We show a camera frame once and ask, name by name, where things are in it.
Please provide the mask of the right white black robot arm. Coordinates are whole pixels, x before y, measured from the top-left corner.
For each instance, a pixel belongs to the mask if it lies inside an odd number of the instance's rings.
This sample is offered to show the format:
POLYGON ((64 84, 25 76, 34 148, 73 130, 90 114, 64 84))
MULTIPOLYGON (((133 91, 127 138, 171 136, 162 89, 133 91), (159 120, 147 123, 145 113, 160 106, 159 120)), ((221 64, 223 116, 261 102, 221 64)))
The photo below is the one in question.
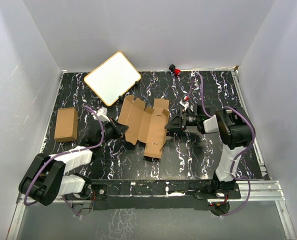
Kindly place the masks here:
POLYGON ((209 115, 208 106, 198 105, 197 112, 179 108, 164 127, 169 132, 182 132, 187 127, 197 127, 201 134, 219 133, 223 143, 219 165, 211 181, 211 192, 224 198, 236 182, 236 170, 242 155, 255 141, 255 128, 242 107, 225 106, 209 115))

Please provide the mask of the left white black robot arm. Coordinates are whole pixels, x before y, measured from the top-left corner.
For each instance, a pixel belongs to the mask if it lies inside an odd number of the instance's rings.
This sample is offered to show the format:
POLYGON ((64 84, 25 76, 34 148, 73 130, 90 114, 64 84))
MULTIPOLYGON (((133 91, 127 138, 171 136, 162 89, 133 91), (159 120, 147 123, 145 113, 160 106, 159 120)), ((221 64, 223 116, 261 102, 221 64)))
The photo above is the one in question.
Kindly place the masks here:
POLYGON ((91 162, 93 155, 105 142, 122 137, 128 126, 110 118, 94 123, 80 145, 68 151, 47 155, 39 153, 22 178, 18 190, 24 195, 24 205, 50 205, 57 197, 75 194, 85 200, 91 196, 90 180, 79 173, 67 173, 91 162))

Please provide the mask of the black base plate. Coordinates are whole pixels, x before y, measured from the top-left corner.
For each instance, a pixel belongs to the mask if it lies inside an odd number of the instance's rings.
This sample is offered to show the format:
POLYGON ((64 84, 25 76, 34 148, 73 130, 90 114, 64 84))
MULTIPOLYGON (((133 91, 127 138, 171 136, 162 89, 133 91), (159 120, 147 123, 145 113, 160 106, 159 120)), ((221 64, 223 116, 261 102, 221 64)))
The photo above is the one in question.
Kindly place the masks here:
POLYGON ((213 189, 212 180, 90 180, 90 197, 69 194, 69 200, 85 200, 94 211, 113 209, 195 209, 241 198, 235 182, 231 189, 213 189))

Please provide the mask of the red and black knob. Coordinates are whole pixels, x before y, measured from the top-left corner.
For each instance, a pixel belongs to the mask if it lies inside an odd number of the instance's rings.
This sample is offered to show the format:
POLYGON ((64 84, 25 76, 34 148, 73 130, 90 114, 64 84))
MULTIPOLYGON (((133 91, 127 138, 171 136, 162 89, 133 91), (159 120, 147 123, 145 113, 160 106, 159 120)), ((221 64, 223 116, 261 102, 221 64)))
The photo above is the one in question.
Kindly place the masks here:
POLYGON ((169 70, 175 75, 175 76, 179 76, 181 74, 181 70, 176 68, 176 66, 174 64, 171 64, 169 66, 169 70))

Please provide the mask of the folded brown cardboard box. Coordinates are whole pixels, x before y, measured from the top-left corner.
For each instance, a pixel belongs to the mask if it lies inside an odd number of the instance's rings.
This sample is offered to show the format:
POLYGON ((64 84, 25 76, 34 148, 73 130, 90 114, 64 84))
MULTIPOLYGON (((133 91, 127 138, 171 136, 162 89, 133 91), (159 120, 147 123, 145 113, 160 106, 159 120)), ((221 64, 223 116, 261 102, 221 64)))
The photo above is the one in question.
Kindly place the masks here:
POLYGON ((76 141, 78 138, 78 111, 74 107, 57 111, 54 140, 58 143, 76 141))

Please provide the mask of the white board with wooden frame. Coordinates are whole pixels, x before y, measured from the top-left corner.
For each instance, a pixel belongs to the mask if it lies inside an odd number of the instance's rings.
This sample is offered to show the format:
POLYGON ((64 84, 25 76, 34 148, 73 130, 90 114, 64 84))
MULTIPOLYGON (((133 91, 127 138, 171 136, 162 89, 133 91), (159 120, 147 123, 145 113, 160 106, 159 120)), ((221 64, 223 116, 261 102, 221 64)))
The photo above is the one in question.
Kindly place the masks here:
POLYGON ((141 74, 118 51, 84 77, 84 82, 108 107, 142 78, 141 74))

